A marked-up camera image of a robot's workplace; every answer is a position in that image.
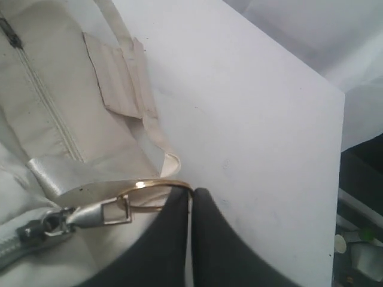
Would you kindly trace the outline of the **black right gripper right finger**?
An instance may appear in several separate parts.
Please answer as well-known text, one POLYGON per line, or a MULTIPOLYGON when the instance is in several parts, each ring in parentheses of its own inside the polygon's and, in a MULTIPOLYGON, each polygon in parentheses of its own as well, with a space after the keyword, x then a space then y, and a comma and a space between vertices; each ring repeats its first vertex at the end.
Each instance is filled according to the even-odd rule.
POLYGON ((245 244, 205 188, 194 191, 191 237, 194 286, 296 286, 245 244))

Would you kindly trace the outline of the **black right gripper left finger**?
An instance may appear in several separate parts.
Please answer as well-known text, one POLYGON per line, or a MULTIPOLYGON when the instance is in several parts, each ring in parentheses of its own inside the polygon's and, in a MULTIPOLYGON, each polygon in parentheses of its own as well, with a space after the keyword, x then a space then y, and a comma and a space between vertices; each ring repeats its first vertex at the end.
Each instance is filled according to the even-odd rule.
POLYGON ((184 286, 188 209, 188 192, 173 188, 132 247, 80 286, 184 286))

